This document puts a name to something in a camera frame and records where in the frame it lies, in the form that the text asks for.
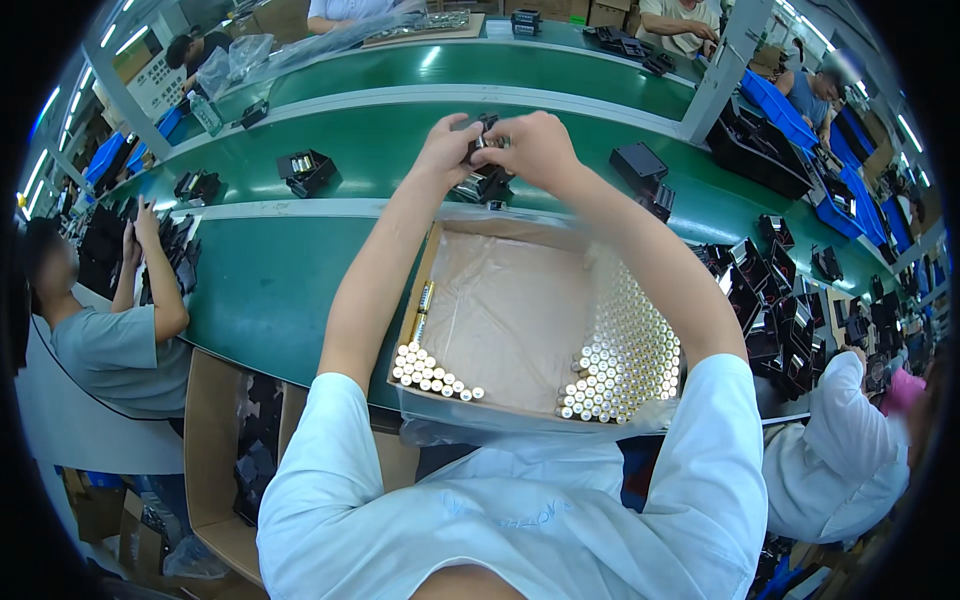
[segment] hand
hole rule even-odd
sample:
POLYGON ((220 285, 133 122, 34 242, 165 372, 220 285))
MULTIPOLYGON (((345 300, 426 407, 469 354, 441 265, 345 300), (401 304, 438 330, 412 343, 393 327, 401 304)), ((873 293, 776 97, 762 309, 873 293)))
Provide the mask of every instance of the hand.
POLYGON ((410 176, 436 182, 444 187, 444 192, 467 178, 472 169, 463 164, 464 156, 467 155, 468 144, 483 131, 483 124, 478 121, 462 131, 450 130, 466 118, 465 113, 458 112, 437 121, 423 142, 420 155, 410 169, 410 176))
POLYGON ((143 194, 140 194, 140 197, 136 199, 136 202, 136 222, 133 224, 133 227, 136 229, 137 241, 144 246, 153 243, 159 244, 160 221, 156 217, 156 213, 154 213, 154 204, 156 203, 156 198, 151 200, 148 204, 144 204, 143 194))
POLYGON ((700 39, 710 41, 719 41, 717 33, 713 31, 707 23, 701 21, 686 21, 686 30, 700 39))
POLYGON ((143 255, 143 249, 140 243, 133 237, 133 221, 127 222, 127 228, 123 231, 123 262, 125 265, 136 267, 140 264, 140 256, 143 255))
POLYGON ((573 152, 564 124, 542 110, 497 121, 486 137, 509 137, 510 147, 476 151, 471 158, 475 166, 500 165, 554 196, 558 195, 554 190, 563 189, 571 177, 586 169, 573 152))

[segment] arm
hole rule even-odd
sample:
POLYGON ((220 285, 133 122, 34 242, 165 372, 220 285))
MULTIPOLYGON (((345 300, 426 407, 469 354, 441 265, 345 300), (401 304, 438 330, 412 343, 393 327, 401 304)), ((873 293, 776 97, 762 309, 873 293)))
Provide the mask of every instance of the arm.
POLYGON ((154 329, 156 341, 166 342, 175 338, 190 324, 190 315, 180 297, 177 276, 160 246, 158 235, 160 223, 154 214, 154 203, 144 205, 143 196, 139 198, 139 211, 136 215, 136 239, 143 248, 150 273, 150 291, 154 295, 154 329))
POLYGON ((897 440, 887 419, 860 392, 864 363, 854 351, 827 365, 810 397, 804 440, 845 478, 866 481, 897 459, 897 440))
POLYGON ((560 119, 535 112, 498 121, 487 133, 503 135, 510 148, 480 150, 475 160, 503 165, 587 220, 673 327, 691 369, 712 354, 746 361, 740 325, 707 268, 659 219, 580 163, 560 119))
POLYGON ((120 265, 120 277, 117 278, 117 291, 113 294, 110 312, 122 313, 133 308, 133 276, 140 265, 142 252, 140 244, 133 239, 133 223, 128 221, 123 232, 123 263, 120 265))
POLYGON ((469 172, 460 161, 479 126, 450 130, 466 117, 450 115, 430 130, 417 162, 353 259, 330 306, 317 374, 342 373, 367 394, 373 364, 423 237, 446 192, 469 172))

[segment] metal pole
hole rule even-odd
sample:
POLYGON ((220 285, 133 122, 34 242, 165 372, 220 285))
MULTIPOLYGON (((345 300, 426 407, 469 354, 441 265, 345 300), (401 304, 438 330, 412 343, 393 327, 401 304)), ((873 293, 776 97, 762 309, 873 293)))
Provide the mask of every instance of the metal pole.
POLYGON ((147 148, 158 160, 167 157, 172 149, 170 142, 157 130, 154 122, 143 112, 143 109, 131 96, 130 91, 120 81, 120 76, 113 68, 110 52, 105 52, 100 48, 99 41, 89 38, 84 39, 81 43, 81 50, 86 57, 86 61, 93 68, 93 75, 100 82, 110 99, 110 103, 117 108, 120 116, 130 125, 140 141, 147 145, 147 148))
POLYGON ((756 41, 772 9, 773 0, 739 0, 734 5, 704 79, 677 128, 681 139, 698 146, 707 139, 707 133, 743 79, 743 71, 754 56, 756 41))

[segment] black hair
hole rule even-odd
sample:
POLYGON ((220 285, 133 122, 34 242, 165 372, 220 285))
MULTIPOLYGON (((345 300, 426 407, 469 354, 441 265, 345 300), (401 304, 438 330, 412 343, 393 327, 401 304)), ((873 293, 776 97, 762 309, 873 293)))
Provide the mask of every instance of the black hair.
POLYGON ((167 47, 167 65, 171 69, 179 69, 186 60, 186 51, 193 38, 190 36, 176 36, 167 47))

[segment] person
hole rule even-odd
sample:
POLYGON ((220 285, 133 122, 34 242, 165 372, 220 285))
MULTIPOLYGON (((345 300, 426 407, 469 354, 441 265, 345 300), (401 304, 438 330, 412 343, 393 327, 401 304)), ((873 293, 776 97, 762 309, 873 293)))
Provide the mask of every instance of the person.
POLYGON ((712 56, 720 39, 720 16, 704 0, 640 0, 636 37, 670 52, 712 56))
POLYGON ((385 14, 393 5, 393 0, 310 0, 306 28, 320 36, 335 27, 346 27, 356 19, 385 14))
POLYGON ((92 396, 136 415, 183 416, 190 346, 175 339, 190 322, 163 248, 152 204, 139 198, 127 223, 123 262, 110 312, 84 308, 71 289, 80 263, 50 219, 33 219, 23 240, 32 310, 50 325, 50 346, 63 369, 92 396), (133 276, 141 254, 154 304, 133 307, 133 276))
POLYGON ((786 96, 806 124, 817 132, 820 143, 830 147, 830 104, 842 97, 848 85, 862 79, 858 57, 846 49, 837 49, 824 57, 816 73, 784 71, 775 86, 786 96))
POLYGON ((197 38, 174 37, 167 48, 167 65, 175 70, 186 66, 186 80, 180 84, 184 94, 197 84, 197 71, 210 58, 213 51, 223 48, 224 52, 229 52, 231 42, 233 40, 223 32, 210 32, 206 36, 197 38))
POLYGON ((277 598, 744 597, 766 492, 753 376, 730 303, 686 244, 576 157, 545 112, 498 121, 473 154, 571 206, 673 326, 690 371, 642 514, 616 444, 525 463, 483 447, 384 494, 366 395, 387 327, 480 123, 441 119, 330 306, 300 424, 264 493, 256 544, 277 598), (683 286, 675 285, 677 280, 683 286))
POLYGON ((943 370, 905 415, 884 417, 861 392, 863 350, 842 350, 809 395, 809 423, 764 434, 773 534, 811 543, 855 540, 890 512, 924 454, 943 370))

